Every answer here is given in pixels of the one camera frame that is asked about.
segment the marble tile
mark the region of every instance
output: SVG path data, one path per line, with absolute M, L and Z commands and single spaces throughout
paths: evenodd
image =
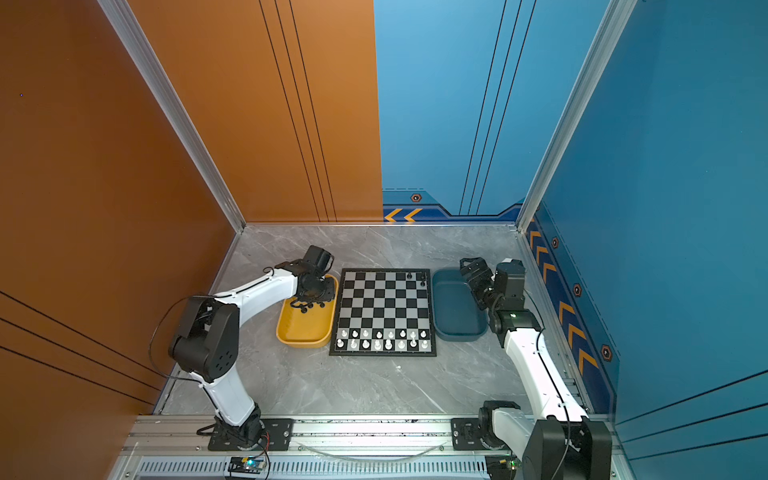
M 265 266 L 302 257 L 310 244 L 336 257 L 332 273 L 338 277 L 345 267 L 434 271 L 457 266 L 463 257 L 484 257 L 493 266 L 506 257 L 520 257 L 515 234 L 505 226 L 248 226 L 220 290 L 261 276 Z M 526 412 L 531 410 L 517 369 L 490 332 L 470 343 L 438 339 L 434 358 L 329 356 L 328 346 L 294 349 L 283 345 L 275 335 L 279 314 L 280 304 L 273 305 L 240 330 L 237 369 L 262 412 L 462 415 L 475 414 L 489 399 L 511 400 Z M 199 413 L 213 413 L 208 398 L 196 383 L 176 382 L 163 414 Z

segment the white robotic arm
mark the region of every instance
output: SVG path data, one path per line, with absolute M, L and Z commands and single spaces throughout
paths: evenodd
M 213 435 L 224 437 L 228 445 L 252 448 L 263 428 L 260 410 L 237 373 L 240 327 L 268 306 L 293 296 L 291 306 L 304 311 L 333 300 L 336 285 L 325 277 L 332 265 L 330 253 L 311 246 L 301 260 L 281 263 L 236 289 L 194 296 L 187 303 L 168 352 L 200 382 L 216 408 Z
M 240 328 L 268 306 L 296 295 L 297 280 L 296 276 L 288 270 L 278 268 L 253 282 L 214 296 L 218 302 L 238 307 L 240 310 L 238 328 Z M 190 376 L 200 382 L 200 387 L 205 389 L 210 401 L 213 402 L 216 414 L 228 425 L 241 426 L 256 408 L 253 399 L 243 387 L 243 382 L 237 373 L 237 364 L 234 362 L 229 371 L 214 379 L 213 382 L 207 382 L 200 373 L 195 371 L 190 372 Z
M 507 259 L 495 275 L 482 258 L 462 259 L 462 276 L 491 330 L 520 373 L 533 422 L 512 402 L 480 408 L 480 436 L 491 448 L 506 444 L 521 459 L 526 480 L 605 479 L 611 473 L 611 434 L 576 403 L 541 338 L 543 326 L 526 310 L 525 268 Z

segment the blue tray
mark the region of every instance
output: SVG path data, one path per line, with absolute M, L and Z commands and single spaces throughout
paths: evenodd
M 435 332 L 447 342 L 477 340 L 488 328 L 485 311 L 475 305 L 458 268 L 438 270 L 432 276 L 432 305 Z

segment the chessboard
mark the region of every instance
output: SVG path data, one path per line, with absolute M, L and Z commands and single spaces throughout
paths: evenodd
M 345 268 L 331 355 L 436 356 L 429 270 Z

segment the orange wall panel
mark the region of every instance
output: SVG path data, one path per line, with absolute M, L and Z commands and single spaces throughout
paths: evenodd
M 381 220 L 372 1 L 130 5 L 246 220 Z
M 382 220 L 373 1 L 293 0 L 338 221 Z M 289 4 L 278 1 L 280 10 Z
M 97 2 L 0 2 L 0 42 L 4 478 L 103 478 L 233 231 Z

